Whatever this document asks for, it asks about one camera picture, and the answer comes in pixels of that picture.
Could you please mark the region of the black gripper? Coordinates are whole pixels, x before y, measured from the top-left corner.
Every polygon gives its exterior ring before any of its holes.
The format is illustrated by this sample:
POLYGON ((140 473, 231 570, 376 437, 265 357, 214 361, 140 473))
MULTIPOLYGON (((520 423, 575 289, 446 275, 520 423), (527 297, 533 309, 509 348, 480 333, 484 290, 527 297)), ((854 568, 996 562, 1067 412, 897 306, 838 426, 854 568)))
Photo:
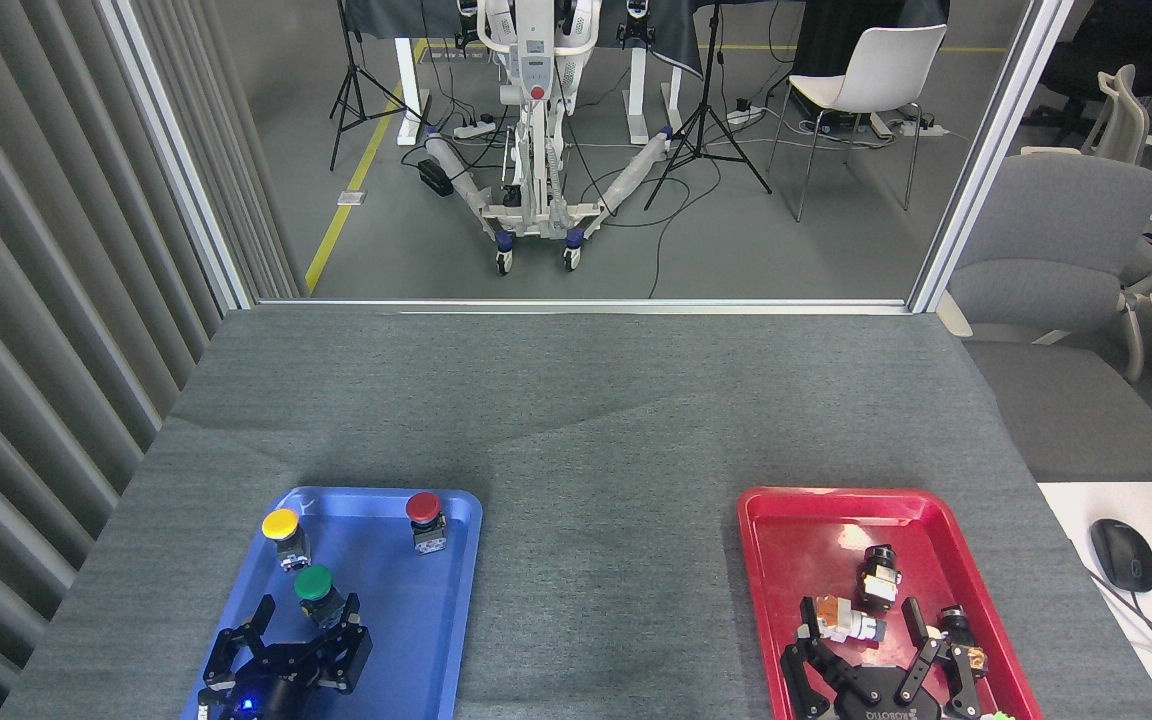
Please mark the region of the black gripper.
POLYGON ((353 694, 372 650, 361 621, 361 598, 348 594, 338 624, 323 642, 266 644, 276 605, 262 597, 253 615, 221 629, 202 670, 200 719, 303 719, 320 687, 353 694))
POLYGON ((964 607, 945 607, 937 626, 925 623, 915 597, 905 597, 901 611, 916 644, 914 661, 905 670, 861 667, 855 682, 850 682, 849 665, 820 637, 814 597, 801 600, 803 626, 781 655, 794 719, 923 719, 922 687, 935 664, 943 667, 950 692, 945 712, 963 719, 982 719, 977 679, 983 676, 983 647, 975 638, 964 607), (808 666, 814 667, 833 689, 835 700, 827 700, 813 688, 806 676, 808 666))

